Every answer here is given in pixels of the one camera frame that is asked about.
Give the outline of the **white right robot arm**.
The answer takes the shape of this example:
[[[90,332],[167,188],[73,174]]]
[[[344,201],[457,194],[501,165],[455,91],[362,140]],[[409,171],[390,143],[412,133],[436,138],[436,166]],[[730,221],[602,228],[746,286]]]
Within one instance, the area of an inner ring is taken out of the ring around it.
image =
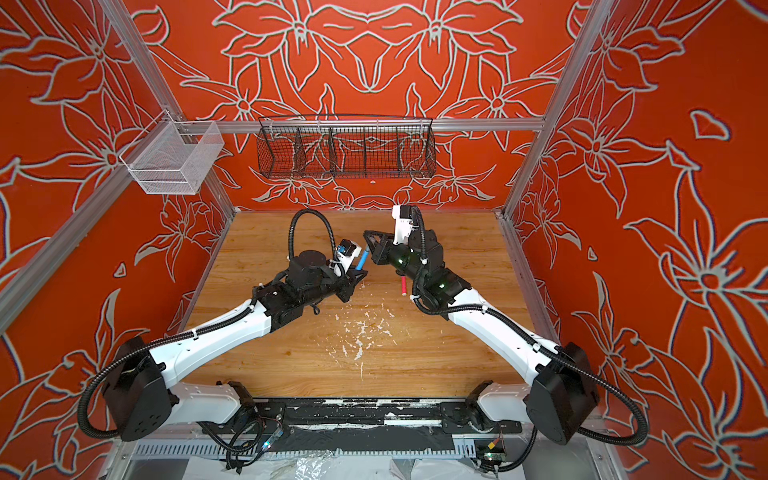
[[[427,233],[426,263],[420,257],[417,234],[403,243],[397,243],[391,233],[376,230],[366,230],[363,238],[372,263],[390,265],[412,281],[412,295],[426,313],[474,335],[526,384],[521,389],[493,381],[483,384],[470,396],[482,419],[530,423],[560,445],[571,440],[599,402],[583,350],[573,344],[561,347],[493,307],[468,281],[445,266],[442,245],[433,231]]]

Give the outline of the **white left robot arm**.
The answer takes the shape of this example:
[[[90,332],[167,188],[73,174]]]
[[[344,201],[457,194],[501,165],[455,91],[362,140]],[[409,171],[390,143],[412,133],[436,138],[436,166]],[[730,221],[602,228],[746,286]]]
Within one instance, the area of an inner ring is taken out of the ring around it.
[[[307,250],[293,257],[271,282],[253,288],[250,299],[194,329],[145,343],[125,342],[106,369],[102,397],[123,441],[135,441],[168,424],[225,424],[248,399],[233,382],[205,386],[184,379],[206,363],[264,337],[319,309],[331,296],[350,300],[366,271],[353,262],[362,249],[343,241],[332,260]]]

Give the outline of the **blue pen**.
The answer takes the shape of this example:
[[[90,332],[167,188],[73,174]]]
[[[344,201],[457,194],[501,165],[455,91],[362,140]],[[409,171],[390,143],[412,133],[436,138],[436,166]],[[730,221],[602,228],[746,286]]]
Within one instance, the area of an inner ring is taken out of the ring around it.
[[[360,257],[360,259],[359,259],[359,262],[358,262],[358,264],[356,265],[356,270],[357,270],[357,271],[362,271],[362,269],[363,269],[363,267],[364,267],[364,265],[365,265],[365,262],[366,262],[366,261],[367,261],[367,259],[369,258],[369,256],[368,256],[367,258],[366,258],[366,257],[363,257],[363,258],[362,258],[362,260],[361,260],[361,257]]]

